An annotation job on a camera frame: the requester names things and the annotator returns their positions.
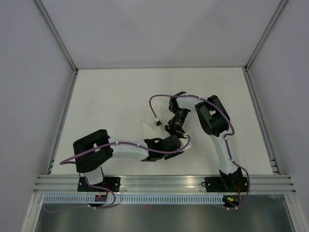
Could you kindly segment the white cloth napkin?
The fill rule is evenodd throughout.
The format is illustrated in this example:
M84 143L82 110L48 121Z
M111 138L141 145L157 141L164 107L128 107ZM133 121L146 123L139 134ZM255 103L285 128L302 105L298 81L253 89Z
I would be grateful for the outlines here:
M161 138L165 139L170 136L170 134L165 131L165 125L157 127L155 125L155 118L162 118L168 123L170 119L174 116L173 113L169 111L169 98L168 97L155 97L151 101L152 109L154 110L156 116L154 116L153 111L150 106L148 107L142 121L142 134L144 139Z

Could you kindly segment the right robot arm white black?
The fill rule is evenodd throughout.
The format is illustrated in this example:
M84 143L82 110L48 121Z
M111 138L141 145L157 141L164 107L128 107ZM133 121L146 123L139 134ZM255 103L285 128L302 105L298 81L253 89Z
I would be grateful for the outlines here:
M229 137L235 134L230 117L216 95L203 99L186 92L179 92L170 97L169 111L174 117L168 121L165 130L171 135L183 137L183 124L189 112L195 112L203 131L213 141L219 160L218 188L221 191L249 191L248 172L243 176L244 168L240 167L232 154Z

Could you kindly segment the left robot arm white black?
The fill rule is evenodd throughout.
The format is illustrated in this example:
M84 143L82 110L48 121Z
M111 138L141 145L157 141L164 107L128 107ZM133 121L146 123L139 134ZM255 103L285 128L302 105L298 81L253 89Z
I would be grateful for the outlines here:
M180 155L190 145L191 137L188 134L131 142L109 136L106 130L101 129L75 141L73 151L77 173L86 176L90 188L101 191L105 187L101 165L109 159L156 162Z

